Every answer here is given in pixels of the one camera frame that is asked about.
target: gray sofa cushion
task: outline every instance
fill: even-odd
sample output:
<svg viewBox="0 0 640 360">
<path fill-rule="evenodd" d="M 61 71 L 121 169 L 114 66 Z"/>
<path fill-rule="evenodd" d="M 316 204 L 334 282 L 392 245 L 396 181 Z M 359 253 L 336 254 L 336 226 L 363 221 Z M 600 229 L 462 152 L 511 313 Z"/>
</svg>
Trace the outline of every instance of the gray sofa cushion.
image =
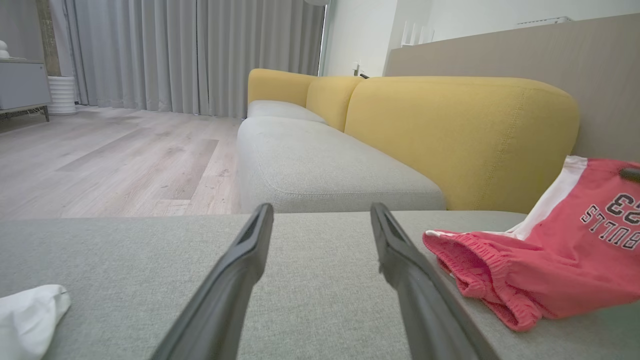
<svg viewBox="0 0 640 360">
<path fill-rule="evenodd" d="M 249 104 L 246 117 L 275 116 L 287 119 L 309 120 L 325 124 L 323 118 L 300 105 L 285 101 L 254 100 Z"/>
<path fill-rule="evenodd" d="M 503 231 L 524 215 L 397 211 L 421 251 L 425 229 Z M 45 360 L 146 359 L 240 230 L 246 215 L 0 223 L 0 297 L 62 284 L 71 308 Z M 238 359 L 409 359 L 395 291 L 378 273 L 368 213 L 276 214 Z M 503 359 L 637 359 L 638 303 L 527 333 L 456 298 Z"/>
<path fill-rule="evenodd" d="M 277 117 L 245 120 L 237 137 L 243 212 L 445 209 L 436 184 L 390 156 L 330 127 Z"/>
</svg>

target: red shorts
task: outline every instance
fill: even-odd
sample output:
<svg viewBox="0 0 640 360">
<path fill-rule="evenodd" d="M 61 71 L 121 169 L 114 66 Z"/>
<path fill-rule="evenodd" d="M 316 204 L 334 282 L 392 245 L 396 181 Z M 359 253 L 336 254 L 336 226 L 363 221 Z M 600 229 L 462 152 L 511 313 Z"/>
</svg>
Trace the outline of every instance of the red shorts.
<svg viewBox="0 0 640 360">
<path fill-rule="evenodd" d="M 524 222 L 505 233 L 427 231 L 460 292 L 510 329 L 640 299 L 640 164 L 569 156 Z"/>
</svg>

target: white object on shelf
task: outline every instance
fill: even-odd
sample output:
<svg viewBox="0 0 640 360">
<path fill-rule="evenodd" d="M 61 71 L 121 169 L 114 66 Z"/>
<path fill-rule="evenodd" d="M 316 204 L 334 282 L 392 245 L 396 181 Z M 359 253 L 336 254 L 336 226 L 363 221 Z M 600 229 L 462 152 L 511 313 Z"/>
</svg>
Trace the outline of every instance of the white object on shelf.
<svg viewBox="0 0 640 360">
<path fill-rule="evenodd" d="M 408 21 L 405 21 L 400 47 L 424 44 L 427 42 L 425 33 L 425 26 L 420 26 L 417 23 L 409 24 Z"/>
<path fill-rule="evenodd" d="M 518 24 L 516 24 L 514 29 L 530 28 L 531 26 L 538 26 L 538 25 L 559 24 L 561 22 L 570 22 L 570 21 L 572 20 L 568 16 L 561 16 L 561 17 L 554 17 L 553 19 L 519 22 Z"/>
<path fill-rule="evenodd" d="M 76 88 L 72 76 L 49 76 L 50 115 L 73 115 L 76 110 Z"/>
<path fill-rule="evenodd" d="M 7 59 L 11 57 L 7 48 L 6 42 L 0 40 L 0 58 Z"/>
</svg>

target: white ribbed pot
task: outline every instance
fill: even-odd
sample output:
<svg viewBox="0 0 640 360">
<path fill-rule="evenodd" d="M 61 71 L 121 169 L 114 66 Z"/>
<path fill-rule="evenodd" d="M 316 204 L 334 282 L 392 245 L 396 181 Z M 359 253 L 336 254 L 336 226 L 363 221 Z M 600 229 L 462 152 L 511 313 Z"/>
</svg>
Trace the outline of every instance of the white ribbed pot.
<svg viewBox="0 0 640 360">
<path fill-rule="evenodd" d="M 73 76 L 49 76 L 50 115 L 73 115 L 76 110 L 76 88 Z"/>
</svg>

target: wall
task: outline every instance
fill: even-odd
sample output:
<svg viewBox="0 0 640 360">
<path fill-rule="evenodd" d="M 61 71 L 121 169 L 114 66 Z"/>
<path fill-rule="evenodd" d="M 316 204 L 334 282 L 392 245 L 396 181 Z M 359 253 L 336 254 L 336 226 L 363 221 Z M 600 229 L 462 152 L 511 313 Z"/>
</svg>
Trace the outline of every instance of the wall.
<svg viewBox="0 0 640 360">
<path fill-rule="evenodd" d="M 513 29 L 519 22 L 594 19 L 640 12 L 639 0 L 433 0 L 433 41 Z"/>
<path fill-rule="evenodd" d="M 382 76 L 397 0 L 333 0 L 326 75 L 352 76 L 360 60 L 364 74 Z"/>
<path fill-rule="evenodd" d="M 418 31 L 428 24 L 431 2 L 432 0 L 397 0 L 396 14 L 391 27 L 391 35 L 389 36 L 385 68 L 391 50 L 399 48 L 402 44 L 405 24 L 408 22 L 410 29 L 412 29 L 411 24 L 416 24 Z M 416 41 L 418 41 L 420 38 L 419 32 L 416 37 Z"/>
<path fill-rule="evenodd" d="M 35 0 L 0 0 L 0 40 L 14 58 L 44 61 Z"/>
</svg>

